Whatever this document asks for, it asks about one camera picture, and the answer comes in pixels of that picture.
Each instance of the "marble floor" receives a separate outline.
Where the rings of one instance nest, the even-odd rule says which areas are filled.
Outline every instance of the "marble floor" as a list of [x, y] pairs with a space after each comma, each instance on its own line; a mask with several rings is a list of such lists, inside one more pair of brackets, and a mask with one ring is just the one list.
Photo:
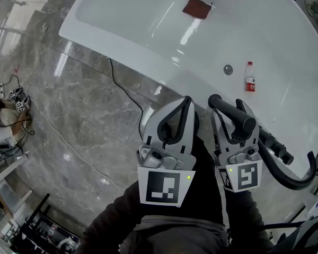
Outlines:
[[[140, 110], [111, 79], [106, 57], [58, 35], [75, 0], [0, 0], [0, 83], [17, 70], [20, 83], [64, 139], [100, 172], [126, 188], [137, 179]], [[113, 62], [116, 80], [145, 109], [142, 129], [160, 106], [180, 97]], [[14, 88], [14, 84], [5, 88]], [[198, 135], [212, 149], [209, 113], [197, 108]], [[98, 174], [54, 131], [35, 106], [26, 150], [30, 160], [17, 173], [39, 196], [82, 225], [123, 190]], [[309, 189], [292, 191], [263, 171], [253, 191], [266, 223], [298, 210]]]

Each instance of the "plastic bottle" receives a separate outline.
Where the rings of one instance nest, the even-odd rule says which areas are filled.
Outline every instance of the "plastic bottle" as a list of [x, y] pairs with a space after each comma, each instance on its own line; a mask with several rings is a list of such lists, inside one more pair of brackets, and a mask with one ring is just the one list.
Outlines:
[[255, 75], [251, 61], [248, 62], [245, 69], [245, 90], [255, 92]]

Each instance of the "black handle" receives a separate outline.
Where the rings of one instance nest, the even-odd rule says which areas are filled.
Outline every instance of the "black handle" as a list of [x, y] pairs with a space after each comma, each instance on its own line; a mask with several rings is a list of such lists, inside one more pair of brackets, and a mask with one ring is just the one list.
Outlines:
[[241, 127], [246, 133], [251, 133], [255, 128], [255, 118], [247, 115], [233, 105], [223, 101], [222, 98], [217, 94], [213, 94], [210, 96], [210, 98], [208, 99], [208, 105], [212, 109], [218, 109], [230, 120], [232, 120], [237, 127]]
[[303, 180], [296, 180], [289, 176], [287, 176], [283, 171], [280, 170], [280, 168], [277, 166], [275, 160], [272, 158], [271, 154], [267, 150], [267, 148], [264, 146], [262, 141], [259, 139], [258, 141], [259, 146], [259, 154], [261, 158], [263, 159], [265, 165], [271, 172], [271, 174], [274, 176], [274, 178], [285, 187], [292, 189], [292, 190], [301, 190], [311, 184], [313, 181], [315, 175], [316, 175], [316, 169], [317, 164], [316, 160], [314, 158], [314, 154], [312, 151], [310, 151], [307, 154], [308, 161], [310, 162], [310, 174], [306, 179]]

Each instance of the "white bathtub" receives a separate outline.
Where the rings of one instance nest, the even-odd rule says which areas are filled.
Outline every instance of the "white bathtub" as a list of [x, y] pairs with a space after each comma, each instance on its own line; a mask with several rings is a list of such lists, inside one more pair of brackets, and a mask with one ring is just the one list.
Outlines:
[[[244, 100], [285, 144], [299, 177], [318, 152], [318, 35], [293, 0], [203, 0], [205, 20], [182, 12], [188, 0], [77, 0], [59, 34], [207, 106], [211, 94]], [[253, 61], [255, 93], [244, 92]], [[230, 64], [232, 75], [224, 74]]]

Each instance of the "white cable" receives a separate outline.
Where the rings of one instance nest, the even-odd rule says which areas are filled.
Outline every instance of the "white cable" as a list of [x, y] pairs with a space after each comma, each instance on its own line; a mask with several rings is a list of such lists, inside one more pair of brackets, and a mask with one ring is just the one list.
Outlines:
[[87, 164], [89, 164], [97, 173], [99, 173], [100, 175], [106, 177], [108, 180], [110, 180], [111, 182], [113, 182], [115, 186], [119, 187], [119, 188], [122, 189], [122, 190], [125, 190], [125, 188], [123, 188], [123, 187], [117, 185], [116, 182], [115, 182], [114, 180], [112, 180], [109, 176], [107, 176], [107, 175], [104, 174], [104, 173], [101, 173], [101, 172], [100, 172], [99, 170], [97, 170], [90, 162], [88, 162], [87, 160], [85, 160], [85, 159], [79, 154], [79, 152], [77, 152], [77, 150], [74, 149], [73, 146], [72, 146], [71, 144], [69, 144], [69, 143], [65, 140], [65, 138], [63, 137], [63, 135], [62, 135], [57, 129], [54, 128], [54, 126], [53, 126], [52, 123], [49, 121], [49, 119], [46, 117], [46, 115], [43, 114], [43, 112], [40, 110], [40, 108], [38, 107], [38, 104], [35, 102], [35, 100], [31, 99], [31, 101], [34, 102], [34, 104], [36, 105], [36, 107], [37, 107], [37, 109], [39, 110], [39, 112], [41, 113], [41, 115], [43, 115], [43, 116], [45, 117], [45, 119], [48, 121], [49, 125], [53, 128], [53, 130], [55, 130], [55, 131], [61, 136], [61, 138], [63, 139], [63, 141], [64, 141], [67, 145], [69, 145], [83, 161], [85, 161]]

